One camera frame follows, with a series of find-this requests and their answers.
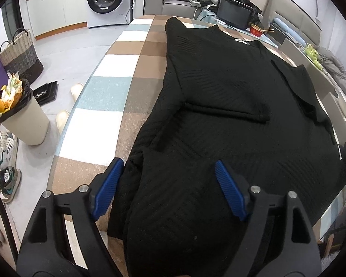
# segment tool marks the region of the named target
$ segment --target trash bag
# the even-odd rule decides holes
[[[12,115],[16,114],[18,111],[26,107],[29,101],[31,101],[33,90],[30,87],[30,83],[27,79],[21,79],[21,81],[23,88],[22,96],[13,109],[8,110],[6,113],[3,113],[3,115],[0,117],[0,123],[4,122],[6,119],[10,118]]]

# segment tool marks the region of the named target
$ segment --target metal screw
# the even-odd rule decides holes
[[[49,190],[46,190],[46,191],[44,191],[44,192],[42,193],[42,196],[43,196],[44,198],[48,198],[48,197],[50,197],[50,195],[51,195],[51,191],[49,191]]]
[[[78,190],[81,192],[81,193],[85,193],[89,190],[89,186],[87,184],[84,184],[84,185],[81,185]]]
[[[250,190],[253,193],[260,193],[260,191],[261,191],[260,187],[258,187],[257,185],[253,185],[252,187],[250,187]]]
[[[293,190],[290,190],[289,191],[289,197],[292,199],[295,199],[295,198],[297,198],[297,194]]]

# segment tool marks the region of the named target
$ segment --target white slipper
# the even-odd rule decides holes
[[[84,85],[82,83],[76,83],[70,88],[70,92],[72,93],[73,100],[76,102],[81,91],[83,90]]]
[[[65,123],[67,122],[69,117],[69,112],[66,110],[61,110],[57,115],[56,115],[56,126],[59,130],[59,133],[62,134]]]

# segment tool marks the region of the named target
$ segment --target black sweater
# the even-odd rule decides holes
[[[118,182],[108,235],[124,240],[129,276],[220,276],[246,223],[214,163],[268,193],[294,190],[312,223],[346,184],[346,152],[303,66],[218,26],[166,24],[167,69]]]

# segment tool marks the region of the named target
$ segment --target trash can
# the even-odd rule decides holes
[[[1,115],[0,123],[27,145],[39,145],[45,139],[49,119],[33,96],[27,79],[22,79],[22,88],[18,103]]]
[[[34,97],[20,111],[2,122],[7,130],[29,146],[41,144],[46,136],[49,119]]]

